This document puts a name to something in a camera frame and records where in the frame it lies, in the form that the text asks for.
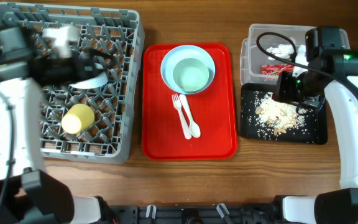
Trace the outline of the yellow plastic cup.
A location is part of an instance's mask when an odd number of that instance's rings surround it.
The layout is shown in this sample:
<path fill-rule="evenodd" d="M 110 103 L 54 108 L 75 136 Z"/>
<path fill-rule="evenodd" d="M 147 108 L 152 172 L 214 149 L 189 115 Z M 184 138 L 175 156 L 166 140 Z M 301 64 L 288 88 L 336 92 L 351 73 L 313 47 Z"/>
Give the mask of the yellow plastic cup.
<path fill-rule="evenodd" d="M 84 104 L 75 104 L 62 118 L 62 128 L 66 133 L 77 134 L 94 123 L 93 110 Z"/>

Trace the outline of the white plastic spoon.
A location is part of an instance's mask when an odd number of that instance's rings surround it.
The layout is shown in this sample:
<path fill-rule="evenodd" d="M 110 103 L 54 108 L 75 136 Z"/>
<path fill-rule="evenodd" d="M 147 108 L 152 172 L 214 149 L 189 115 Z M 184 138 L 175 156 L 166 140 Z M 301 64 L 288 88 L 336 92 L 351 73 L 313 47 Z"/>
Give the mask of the white plastic spoon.
<path fill-rule="evenodd" d="M 200 127 L 198 126 L 198 124 L 193 119 L 193 115 L 191 113 L 190 105 L 188 103 L 186 95 L 180 94 L 179 99 L 180 99 L 183 109 L 185 110 L 185 113 L 189 119 L 189 122 L 190 122 L 189 130 L 190 130 L 191 135 L 194 138 L 199 138 L 201 136 L 201 130 L 200 130 Z"/>

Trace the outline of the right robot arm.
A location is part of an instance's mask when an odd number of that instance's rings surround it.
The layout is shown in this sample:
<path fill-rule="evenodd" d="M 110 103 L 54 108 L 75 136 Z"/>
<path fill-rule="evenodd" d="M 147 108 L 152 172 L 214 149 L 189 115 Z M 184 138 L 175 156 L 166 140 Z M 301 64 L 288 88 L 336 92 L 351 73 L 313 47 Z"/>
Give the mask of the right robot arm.
<path fill-rule="evenodd" d="M 358 50 L 342 46 L 337 27 L 316 27 L 305 34 L 305 72 L 283 72 L 274 100 L 299 107 L 323 95 L 336 127 L 341 159 L 340 189 L 316 197 L 284 196 L 282 219 L 294 223 L 358 223 Z"/>

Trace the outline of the green bowl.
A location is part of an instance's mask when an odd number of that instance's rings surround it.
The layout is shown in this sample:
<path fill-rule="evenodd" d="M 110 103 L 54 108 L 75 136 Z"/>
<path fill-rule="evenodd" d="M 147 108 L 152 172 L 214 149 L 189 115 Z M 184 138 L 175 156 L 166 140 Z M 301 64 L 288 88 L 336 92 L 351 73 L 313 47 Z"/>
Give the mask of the green bowl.
<path fill-rule="evenodd" d="M 185 58 L 174 66 L 173 80 L 181 91 L 196 93 L 209 84 L 209 68 L 196 58 Z"/>

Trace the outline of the white plastic fork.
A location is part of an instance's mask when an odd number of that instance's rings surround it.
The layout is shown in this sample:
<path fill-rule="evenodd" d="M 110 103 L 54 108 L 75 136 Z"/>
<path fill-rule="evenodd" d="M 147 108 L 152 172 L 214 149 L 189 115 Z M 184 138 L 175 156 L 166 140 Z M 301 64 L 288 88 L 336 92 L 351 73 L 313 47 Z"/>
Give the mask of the white plastic fork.
<path fill-rule="evenodd" d="M 187 122 L 186 122 L 186 119 L 183 115 L 183 112 L 182 112 L 182 104 L 181 104 L 181 101 L 179 99 L 179 96 L 175 93 L 172 95 L 172 101 L 173 101 L 173 106 L 174 108 L 178 111 L 178 115 L 179 115 L 179 118 L 180 118 L 180 123 L 181 123 L 181 127 L 182 127 L 182 130 L 183 130 L 183 134 L 184 134 L 184 137 L 185 139 L 191 139 L 191 133 L 190 133 L 190 130 L 189 130 L 189 127 L 187 125 Z"/>

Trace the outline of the red snack wrapper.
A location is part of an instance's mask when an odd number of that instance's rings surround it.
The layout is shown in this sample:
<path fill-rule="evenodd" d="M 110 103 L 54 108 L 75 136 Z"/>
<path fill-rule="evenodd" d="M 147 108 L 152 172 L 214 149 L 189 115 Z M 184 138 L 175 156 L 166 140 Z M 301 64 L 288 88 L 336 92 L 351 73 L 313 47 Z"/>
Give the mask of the red snack wrapper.
<path fill-rule="evenodd" d="M 292 72 L 293 65 L 290 64 L 277 64 L 277 65 L 263 65 L 260 67 L 263 75 L 279 75 L 282 72 Z"/>

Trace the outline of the light blue small bowl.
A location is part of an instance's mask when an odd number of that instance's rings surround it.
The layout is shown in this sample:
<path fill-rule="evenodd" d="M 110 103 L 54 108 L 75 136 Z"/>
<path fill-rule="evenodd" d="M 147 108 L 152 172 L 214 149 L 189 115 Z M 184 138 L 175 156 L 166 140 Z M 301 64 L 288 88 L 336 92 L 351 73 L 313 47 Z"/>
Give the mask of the light blue small bowl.
<path fill-rule="evenodd" d="M 89 80 L 85 80 L 82 82 L 73 83 L 73 84 L 70 84 L 70 86 L 72 86 L 73 88 L 77 88 L 77 89 L 92 89 L 92 88 L 98 88 L 98 87 L 101 87 L 101 86 L 107 84 L 108 77 L 106 75 L 106 72 L 104 71 L 103 66 L 98 63 L 96 63 L 95 66 L 97 69 L 101 70 L 101 73 L 97 77 L 94 77 L 94 78 L 91 78 Z"/>

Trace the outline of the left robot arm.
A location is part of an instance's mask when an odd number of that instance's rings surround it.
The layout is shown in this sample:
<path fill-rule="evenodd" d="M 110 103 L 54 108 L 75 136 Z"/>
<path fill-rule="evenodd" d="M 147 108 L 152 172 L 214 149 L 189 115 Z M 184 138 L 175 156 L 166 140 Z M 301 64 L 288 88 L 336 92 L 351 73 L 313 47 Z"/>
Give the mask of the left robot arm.
<path fill-rule="evenodd" d="M 97 77 L 101 70 L 71 51 L 76 26 L 46 28 L 57 49 L 41 56 L 35 29 L 0 26 L 0 223 L 104 223 L 114 214 L 99 196 L 75 197 L 47 174 L 40 151 L 43 88 Z"/>

